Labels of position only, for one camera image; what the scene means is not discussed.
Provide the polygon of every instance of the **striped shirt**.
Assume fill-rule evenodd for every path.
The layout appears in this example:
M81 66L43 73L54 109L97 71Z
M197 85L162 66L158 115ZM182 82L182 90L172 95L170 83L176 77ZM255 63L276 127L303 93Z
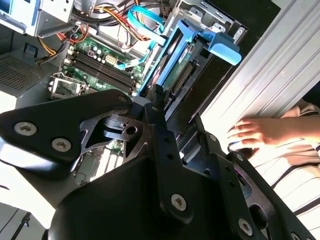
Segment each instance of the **striped shirt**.
M320 109L301 100L283 118L302 116L320 117ZM320 143L292 139L274 148L256 150L250 162L320 240Z

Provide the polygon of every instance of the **sleeve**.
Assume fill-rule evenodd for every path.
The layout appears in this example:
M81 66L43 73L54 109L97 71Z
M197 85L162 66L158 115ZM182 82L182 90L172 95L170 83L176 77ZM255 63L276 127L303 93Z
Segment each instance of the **sleeve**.
M292 109L294 110L290 114L296 114L296 116L293 117L320 116L320 108L304 100L300 100ZM310 144L320 156L320 142L311 142Z

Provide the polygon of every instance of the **bolt hole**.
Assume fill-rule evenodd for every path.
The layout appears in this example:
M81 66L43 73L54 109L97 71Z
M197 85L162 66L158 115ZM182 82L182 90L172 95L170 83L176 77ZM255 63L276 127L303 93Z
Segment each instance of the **bolt hole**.
M211 172L210 172L210 169L207 168L206 170L203 171L204 174L207 174L211 177Z
M243 227L244 227L245 230L249 231L249 227L248 227L248 225L246 223L243 224Z
M166 157L167 157L168 159L170 159L170 160L173 160L173 159L174 159L174 156L173 156L171 153L168 153L168 154L166 155Z
M130 127L128 127L128 129L125 132L128 135L132 135L137 132L137 128L135 126L130 126Z
M230 184L230 186L233 187L233 188L236 186L233 181L229 181L229 184Z

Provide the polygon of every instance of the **blue handle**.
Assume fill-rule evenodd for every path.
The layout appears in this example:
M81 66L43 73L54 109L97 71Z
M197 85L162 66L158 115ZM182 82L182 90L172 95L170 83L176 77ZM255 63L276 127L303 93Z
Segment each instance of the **blue handle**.
M219 32L205 32L202 35L205 39L210 41L208 50L210 53L227 61L231 65L240 63L242 57L239 54L239 47L234 44L234 39L229 35Z

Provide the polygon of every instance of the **metal panel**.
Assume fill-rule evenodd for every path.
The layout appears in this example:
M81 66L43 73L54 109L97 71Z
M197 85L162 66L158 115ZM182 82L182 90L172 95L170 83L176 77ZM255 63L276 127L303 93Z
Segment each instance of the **metal panel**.
M291 0L201 118L226 144L241 118L279 117L320 80L320 1Z
M20 51L0 55L1 90L18 97L54 70L50 64L36 66L35 60Z
M67 23L71 15L74 0L44 0L40 9Z

